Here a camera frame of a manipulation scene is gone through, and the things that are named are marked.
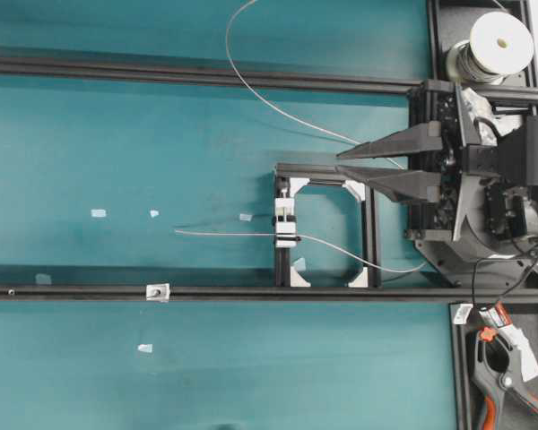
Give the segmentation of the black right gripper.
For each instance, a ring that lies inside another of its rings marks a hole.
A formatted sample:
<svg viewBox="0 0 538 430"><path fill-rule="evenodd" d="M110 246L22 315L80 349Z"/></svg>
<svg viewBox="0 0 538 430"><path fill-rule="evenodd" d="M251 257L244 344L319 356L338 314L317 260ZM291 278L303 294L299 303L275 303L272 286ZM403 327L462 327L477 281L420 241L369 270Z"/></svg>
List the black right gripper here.
<svg viewBox="0 0 538 430"><path fill-rule="evenodd" d="M418 229L442 230L444 239L454 242L479 187L499 178L497 145L482 145L475 126L489 125L498 143L501 136L485 118L471 121L462 89L458 83L423 82L408 94L412 127L336 155L339 160L412 155L409 167L419 170L339 165L336 171L392 202L430 202L419 210Z"/></svg>

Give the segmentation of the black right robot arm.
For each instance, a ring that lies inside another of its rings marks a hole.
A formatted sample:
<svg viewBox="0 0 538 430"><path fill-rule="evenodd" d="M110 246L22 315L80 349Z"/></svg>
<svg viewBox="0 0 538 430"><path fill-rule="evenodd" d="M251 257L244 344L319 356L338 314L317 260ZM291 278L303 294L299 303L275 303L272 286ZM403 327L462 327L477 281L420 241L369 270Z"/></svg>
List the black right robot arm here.
<svg viewBox="0 0 538 430"><path fill-rule="evenodd" d="M407 209L405 237L452 286L538 288L538 114L508 125L458 83L411 90L409 125L337 155Z"/></svg>

